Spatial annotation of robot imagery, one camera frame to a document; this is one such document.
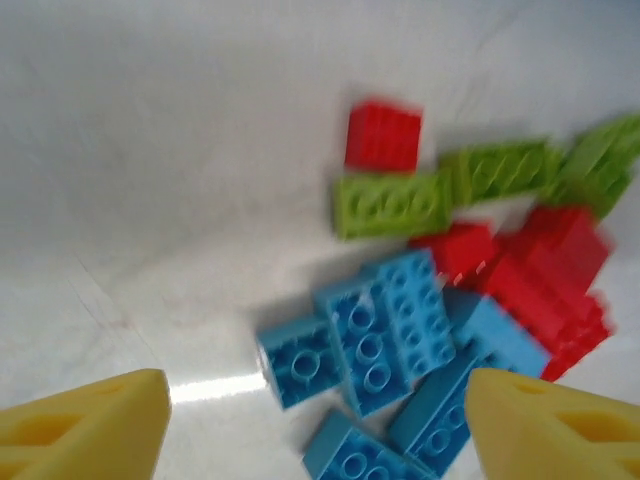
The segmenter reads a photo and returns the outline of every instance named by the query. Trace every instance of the blue building block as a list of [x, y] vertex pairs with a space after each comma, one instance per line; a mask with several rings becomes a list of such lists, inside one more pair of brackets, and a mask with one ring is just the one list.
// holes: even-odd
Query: blue building block
[[471, 370], [484, 366], [467, 352], [458, 352], [445, 367], [428, 375], [391, 424], [393, 445], [438, 477], [444, 475], [469, 440], [464, 394]]
[[429, 469], [403, 458], [357, 429], [337, 410], [316, 434], [304, 465], [313, 480], [435, 480]]
[[329, 318], [348, 403], [366, 417], [411, 393], [398, 357], [382, 283], [356, 278], [318, 291], [318, 312]]
[[305, 317], [258, 335], [283, 408], [340, 383], [329, 322]]
[[459, 348], [493, 368], [542, 374], [551, 356], [490, 296], [449, 287], [444, 302]]
[[450, 324], [428, 249], [365, 265], [383, 283], [400, 355], [410, 380], [443, 367], [455, 356]]

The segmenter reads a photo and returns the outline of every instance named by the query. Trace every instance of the white surface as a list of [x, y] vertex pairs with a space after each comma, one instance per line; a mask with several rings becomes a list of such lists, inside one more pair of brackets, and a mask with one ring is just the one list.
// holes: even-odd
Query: white surface
[[[0, 2], [0, 407], [160, 367], [157, 478], [306, 478], [337, 397], [282, 413], [253, 335], [398, 248], [331, 236], [354, 94], [424, 105], [426, 159], [434, 139], [564, 138], [640, 106], [639, 24], [635, 0]], [[636, 402], [639, 198], [606, 222], [619, 334], [565, 380]], [[477, 476], [469, 450], [451, 478]]]

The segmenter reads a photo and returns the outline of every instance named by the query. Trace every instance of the green building block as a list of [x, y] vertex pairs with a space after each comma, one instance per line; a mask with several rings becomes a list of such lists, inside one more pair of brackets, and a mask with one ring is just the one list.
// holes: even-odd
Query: green building block
[[454, 205], [536, 192], [551, 186], [564, 154], [546, 140], [479, 145], [440, 157], [452, 175]]
[[440, 232], [451, 218], [447, 171], [346, 175], [334, 187], [335, 229], [345, 240]]
[[592, 173], [609, 172], [607, 177], [619, 176], [619, 173], [628, 170], [640, 149], [623, 149], [620, 143], [612, 143], [599, 136], [588, 136], [579, 141], [569, 152], [562, 175], [567, 178], [585, 178]]
[[582, 132], [576, 145], [602, 142], [607, 151], [627, 168], [640, 157], [640, 113], [620, 116], [598, 127]]
[[602, 162], [582, 178], [560, 174], [557, 182], [541, 193], [548, 205], [586, 205], [602, 219], [613, 209], [631, 184], [632, 174], [615, 163]]

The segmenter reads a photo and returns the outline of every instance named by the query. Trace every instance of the pile of bricks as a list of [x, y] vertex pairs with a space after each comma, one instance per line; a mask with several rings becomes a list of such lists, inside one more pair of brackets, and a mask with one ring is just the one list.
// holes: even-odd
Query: pile of bricks
[[[314, 480], [440, 478], [470, 438], [474, 368], [555, 381], [613, 333], [590, 291], [613, 250], [597, 221], [628, 185], [640, 116], [579, 136], [568, 153], [534, 139], [447, 152], [435, 171], [416, 171], [421, 115], [388, 100], [356, 106], [352, 172], [334, 190], [340, 238], [405, 236], [407, 251], [315, 291], [308, 316], [258, 335], [284, 408], [340, 386], [359, 419], [329, 413], [304, 457]], [[453, 220], [523, 193], [542, 204], [517, 232]], [[401, 400], [384, 442], [360, 424]]]

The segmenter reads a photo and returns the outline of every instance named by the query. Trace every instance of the green brick stud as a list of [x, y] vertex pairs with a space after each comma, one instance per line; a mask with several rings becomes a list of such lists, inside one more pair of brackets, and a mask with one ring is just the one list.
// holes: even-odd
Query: green brick stud
[[410, 236], [451, 225], [451, 179], [437, 173], [346, 175], [334, 186], [338, 236]]
[[540, 191], [551, 187], [563, 153], [545, 140], [479, 145], [440, 157], [452, 175], [456, 206]]

